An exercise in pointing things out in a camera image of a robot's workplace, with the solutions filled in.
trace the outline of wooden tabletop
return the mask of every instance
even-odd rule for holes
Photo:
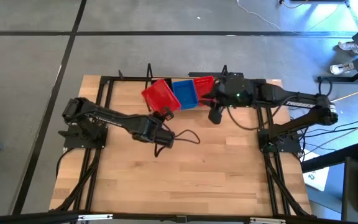
[[[100,76],[85,75],[80,96],[95,101],[99,80]],[[282,85],[280,80],[268,82]],[[148,114],[140,94],[144,87],[144,82],[114,82],[110,108],[125,114]],[[221,124],[215,125],[208,120],[208,111],[208,107],[199,106],[175,112],[175,117],[165,123],[175,133],[193,130],[201,144],[175,141],[158,158],[154,158],[153,144],[134,141],[124,129],[110,126],[101,153],[92,212],[271,215],[264,158],[256,131],[238,128],[226,111]],[[238,108],[232,114],[243,126],[258,126],[256,110],[252,108]],[[289,120],[284,106],[274,117],[278,124]],[[194,136],[186,133],[183,138]],[[75,149],[63,158],[50,208],[59,206],[77,184],[84,151]],[[310,213],[299,161],[292,154],[280,155],[286,186]],[[278,209],[283,213],[277,186],[275,190]]]

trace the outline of blue basket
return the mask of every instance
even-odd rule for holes
[[[197,92],[193,80],[174,82],[172,83],[172,90],[181,104],[181,110],[198,106]]]

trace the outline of cable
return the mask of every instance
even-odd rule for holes
[[[314,146],[314,147],[318,147],[317,145],[315,144],[310,144],[310,143],[306,143],[307,145],[310,145],[310,146]],[[330,150],[330,151],[336,151],[336,149],[328,149],[328,148],[323,148],[323,147],[319,147],[320,149],[323,149],[323,150]]]
[[[316,147],[316,148],[313,149],[312,151],[306,153],[305,155],[307,155],[307,154],[309,154],[309,153],[311,153],[311,152],[317,150],[319,147],[321,147],[321,146],[323,146],[323,145],[325,145],[325,144],[327,144],[327,143],[329,143],[329,142],[332,142],[333,140],[337,140],[337,139],[339,139],[339,138],[341,138],[341,137],[343,137],[343,136],[346,136],[346,135],[348,135],[348,134],[350,134],[350,133],[352,133],[352,132],[354,132],[354,131],[357,131],[357,130],[358,130],[358,128],[356,128],[356,129],[354,129],[354,130],[352,130],[352,131],[349,131],[349,132],[347,132],[347,133],[345,133],[345,134],[343,134],[343,135],[340,135],[340,136],[338,136],[338,137],[336,137],[336,138],[330,139],[330,140],[328,140],[328,141],[322,143],[321,145],[319,145],[318,147]]]
[[[348,98],[348,97],[350,97],[350,96],[353,96],[353,95],[356,95],[356,94],[358,94],[358,91],[357,91],[357,92],[355,92],[355,93],[351,93],[351,94],[349,94],[349,95],[346,95],[346,96],[340,97],[340,98],[338,98],[338,99],[331,100],[331,102],[332,102],[332,103],[334,103],[334,102],[337,102],[337,101],[339,101],[339,100],[346,99],[346,98]]]
[[[183,133],[185,133],[185,132],[187,132],[187,131],[193,133],[194,136],[196,136],[196,138],[197,138],[198,141],[193,141],[193,140],[189,140],[189,139],[177,138],[177,137],[181,136]],[[176,140],[176,141],[191,142],[191,143],[194,143],[194,144],[199,144],[199,143],[201,143],[201,140],[200,140],[200,138],[198,137],[198,135],[197,135],[194,131],[189,130],[189,129],[186,129],[186,130],[182,131],[181,133],[177,134],[177,135],[175,136],[175,140]],[[159,148],[159,149],[157,150],[157,144],[156,144],[156,145],[154,146],[154,157],[157,158],[158,155],[160,155],[161,151],[162,151],[163,149],[165,149],[165,148],[166,148],[165,146],[162,146],[161,148]]]
[[[349,124],[342,124],[342,125],[339,125],[337,126],[336,128],[334,128],[333,130],[327,130],[327,129],[315,129],[315,130],[311,130],[311,131],[308,131],[308,133],[312,133],[313,131],[335,131],[337,128],[340,128],[340,127],[344,127],[344,126],[348,126],[348,125],[351,125],[351,124],[356,124],[358,123],[358,121],[355,121],[355,122],[351,122]]]
[[[266,20],[265,18],[263,18],[261,15],[257,14],[256,12],[250,12],[250,11],[248,11],[246,8],[242,7],[242,6],[240,5],[239,0],[236,0],[236,2],[237,2],[237,5],[238,5],[241,9],[243,9],[245,12],[248,12],[248,13],[251,13],[251,14],[253,14],[253,15],[256,15],[256,16],[259,17],[259,19],[261,19],[262,21],[268,23],[268,24],[271,25],[271,26],[277,27],[278,30],[283,30],[283,29],[282,29],[281,27],[279,27],[277,24],[275,24],[275,23],[273,23],[273,22],[269,22],[268,20]]]
[[[68,154],[69,152],[71,152],[74,148],[69,148],[67,149],[67,151],[65,151],[60,157],[59,157],[59,160],[57,161],[57,165],[56,165],[56,178],[57,178],[57,175],[59,173],[59,168],[60,168],[60,162],[62,161],[63,157]]]
[[[305,138],[320,136],[322,134],[331,134],[331,133],[336,133],[336,132],[341,132],[341,131],[348,131],[348,130],[353,130],[353,129],[358,129],[358,128],[346,128],[346,129],[336,130],[336,131],[327,131],[325,133],[319,133],[319,134],[315,134],[315,135],[312,135],[312,136],[305,136]]]
[[[294,9],[294,8],[296,8],[296,7],[299,7],[299,6],[303,5],[303,4],[305,4],[305,3],[308,2],[308,1],[309,1],[309,0],[306,0],[305,2],[303,2],[303,3],[301,3],[300,5],[297,5],[297,6],[295,6],[295,7],[289,7],[289,6],[287,6],[284,2],[283,2],[283,5],[284,5],[285,7],[287,7],[287,8]],[[242,6],[240,5],[239,0],[236,0],[236,3],[237,3],[237,5],[238,5],[241,9],[243,9],[245,12],[250,13],[250,14],[253,14],[253,15],[256,15],[256,16],[259,17],[259,19],[261,19],[262,21],[268,23],[268,24],[271,25],[271,26],[276,27],[276,28],[277,28],[278,30],[280,30],[280,31],[283,30],[283,29],[282,29],[281,27],[279,27],[277,24],[275,24],[275,23],[273,23],[273,22],[269,22],[267,19],[263,18],[261,15],[257,14],[256,12],[248,11],[246,8],[242,7]],[[336,12],[336,11],[338,10],[339,6],[340,6],[340,4],[338,4],[338,6],[336,7],[336,9],[333,10],[333,12],[330,13],[330,15],[328,15],[328,16],[325,17],[322,21],[318,22],[316,25],[314,25],[313,27],[311,27],[310,29],[308,29],[308,31],[310,31],[311,29],[315,28],[318,24],[322,23],[323,21],[325,21],[326,19],[328,19],[330,16],[332,16],[332,15],[334,14],[334,12]],[[290,31],[290,30],[289,30],[289,32],[292,32],[292,33],[294,33],[294,34],[301,34],[301,33],[299,33],[299,32],[294,32],[294,31]]]
[[[308,31],[310,31],[311,29],[315,28],[318,24],[324,22],[326,19],[328,19],[330,16],[332,16],[334,14],[334,12],[336,12],[339,8],[340,4],[338,4],[338,6],[336,7],[335,10],[333,10],[332,13],[330,13],[330,15],[328,15],[327,17],[325,17],[322,21],[318,22],[316,25],[314,25],[313,27],[311,27],[310,29],[308,29]]]
[[[296,8],[298,8],[299,6],[301,6],[301,5],[303,5],[303,4],[306,4],[308,1],[309,1],[309,0],[306,0],[306,1],[304,1],[303,3],[301,3],[301,4],[297,5],[297,6],[293,6],[293,7],[287,6],[287,4],[285,4],[284,1],[282,1],[281,3],[280,3],[280,1],[278,1],[278,3],[279,3],[279,4],[283,4],[285,7],[289,8],[289,9],[296,9]]]
[[[308,129],[309,129],[309,127],[305,128],[304,131],[301,130],[302,136],[301,136],[301,138],[299,138],[299,142],[303,139],[303,146],[302,146],[301,156],[299,157],[299,160],[300,160],[300,158],[302,157],[302,155],[305,155],[305,147],[306,147],[306,138],[305,138],[305,135],[306,135],[306,133],[308,132]]]
[[[329,90],[328,90],[328,93],[326,94],[326,96],[328,97],[328,96],[331,94],[332,90],[333,90],[333,83],[332,83],[329,79],[327,79],[327,78],[322,78],[322,79],[320,79],[320,82],[318,83],[318,93],[319,93],[320,95],[322,95],[322,94],[321,94],[321,84],[323,83],[323,80],[324,80],[324,79],[329,82]]]
[[[284,103],[286,103],[289,99],[295,98],[295,97],[296,97],[296,95],[294,95],[294,96],[289,96],[289,97],[285,98],[285,99],[281,102],[280,106],[278,106],[278,108],[277,108],[277,109],[274,111],[274,113],[272,114],[272,118],[277,114],[277,112],[278,112],[278,111],[280,110],[280,108],[284,105]],[[256,128],[248,128],[248,127],[245,127],[245,126],[239,124],[239,123],[234,119],[233,115],[231,114],[229,107],[226,107],[226,109],[227,109],[227,113],[229,113],[229,116],[230,116],[231,120],[232,120],[232,121],[234,122],[234,124],[236,124],[238,127],[242,128],[242,129],[244,129],[244,130],[247,130],[247,131],[254,131],[254,130],[259,129],[259,127],[256,127]]]

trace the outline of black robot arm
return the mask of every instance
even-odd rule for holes
[[[297,119],[269,127],[265,133],[267,142],[314,124],[332,125],[337,122],[335,106],[326,95],[286,91],[261,79],[221,77],[203,98],[209,99],[202,103],[211,107],[209,120],[214,124],[221,122],[221,113],[227,107],[274,108],[286,105],[310,109],[309,113]]]
[[[77,124],[84,138],[89,138],[91,141],[101,134],[98,126],[94,125],[94,120],[122,127],[135,140],[156,143],[167,148],[172,147],[175,138],[175,133],[163,129],[162,121],[156,117],[140,114],[126,115],[98,106],[86,98],[70,99],[63,112],[63,118],[69,125]]]

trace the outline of red basket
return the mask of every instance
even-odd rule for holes
[[[201,96],[211,92],[212,87],[214,85],[214,77],[213,76],[195,78],[194,85],[196,87],[198,101],[210,100],[210,99],[203,99]]]
[[[169,89],[165,80],[156,81],[153,85],[142,91],[142,96],[154,111],[165,114],[168,107],[172,112],[180,108],[180,103]]]

